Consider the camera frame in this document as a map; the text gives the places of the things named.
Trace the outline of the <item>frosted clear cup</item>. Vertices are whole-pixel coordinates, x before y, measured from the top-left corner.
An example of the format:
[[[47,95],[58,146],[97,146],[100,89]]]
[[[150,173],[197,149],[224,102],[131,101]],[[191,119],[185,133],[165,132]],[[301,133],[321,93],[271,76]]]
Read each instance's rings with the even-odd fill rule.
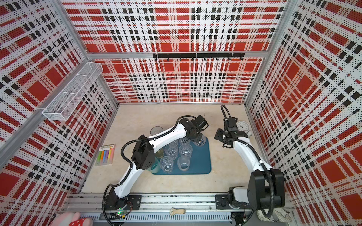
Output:
[[[177,159],[177,166],[181,171],[188,171],[190,168],[190,158],[188,156],[180,156]]]

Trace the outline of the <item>blue textured plastic cup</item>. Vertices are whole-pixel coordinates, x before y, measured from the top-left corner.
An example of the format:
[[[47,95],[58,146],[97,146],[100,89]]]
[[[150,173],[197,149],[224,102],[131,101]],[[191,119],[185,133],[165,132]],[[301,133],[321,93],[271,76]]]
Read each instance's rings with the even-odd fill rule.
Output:
[[[161,126],[155,126],[150,130],[151,136],[156,136],[158,134],[161,134],[164,131],[164,129]]]

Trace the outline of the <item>clear cup row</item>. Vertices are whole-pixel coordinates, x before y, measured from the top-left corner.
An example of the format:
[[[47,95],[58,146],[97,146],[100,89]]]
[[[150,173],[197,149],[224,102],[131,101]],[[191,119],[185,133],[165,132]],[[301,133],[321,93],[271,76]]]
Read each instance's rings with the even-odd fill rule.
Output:
[[[170,156],[164,156],[159,161],[161,170],[165,173],[171,173],[174,168],[174,159]]]

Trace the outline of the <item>green textured plastic cup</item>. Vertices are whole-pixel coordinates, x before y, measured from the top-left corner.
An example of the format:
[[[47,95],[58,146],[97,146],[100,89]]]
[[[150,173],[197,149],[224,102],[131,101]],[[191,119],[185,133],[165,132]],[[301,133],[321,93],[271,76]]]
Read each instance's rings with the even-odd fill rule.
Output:
[[[150,167],[150,172],[152,174],[157,174],[159,171],[160,171],[159,160],[157,158],[155,158],[154,163]]]

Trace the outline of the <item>yellow plastic cup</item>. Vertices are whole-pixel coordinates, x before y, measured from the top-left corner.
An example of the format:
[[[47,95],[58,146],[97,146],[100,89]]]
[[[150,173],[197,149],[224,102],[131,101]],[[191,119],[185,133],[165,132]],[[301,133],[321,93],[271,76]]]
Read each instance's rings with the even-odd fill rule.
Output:
[[[157,159],[161,159],[162,157],[164,157],[165,153],[164,153],[164,148],[159,149],[156,153],[155,153],[155,157]]]

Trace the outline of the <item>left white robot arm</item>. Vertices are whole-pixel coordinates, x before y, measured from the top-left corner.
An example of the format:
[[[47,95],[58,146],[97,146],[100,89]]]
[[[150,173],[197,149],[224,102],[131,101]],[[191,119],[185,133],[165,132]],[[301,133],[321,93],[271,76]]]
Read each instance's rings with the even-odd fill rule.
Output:
[[[175,125],[159,134],[128,141],[121,148],[121,157],[129,163],[129,167],[117,184],[109,184],[103,194],[102,210],[118,210],[128,205],[128,196],[142,172],[155,162],[155,153],[162,147],[180,138],[199,141],[208,123],[199,115],[184,115],[177,119]]]

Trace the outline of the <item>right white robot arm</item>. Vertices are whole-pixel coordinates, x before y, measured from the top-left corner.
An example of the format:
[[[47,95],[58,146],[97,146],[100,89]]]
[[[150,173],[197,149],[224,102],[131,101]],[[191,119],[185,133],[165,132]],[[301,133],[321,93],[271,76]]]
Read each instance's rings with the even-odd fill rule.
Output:
[[[271,216],[275,208],[285,206],[284,176],[281,170],[274,169],[257,153],[244,131],[239,131],[237,118],[223,120],[224,128],[218,129],[215,139],[223,147],[234,149],[250,171],[247,186],[231,187],[228,192],[230,205],[239,207],[246,203],[253,210],[268,210]]]

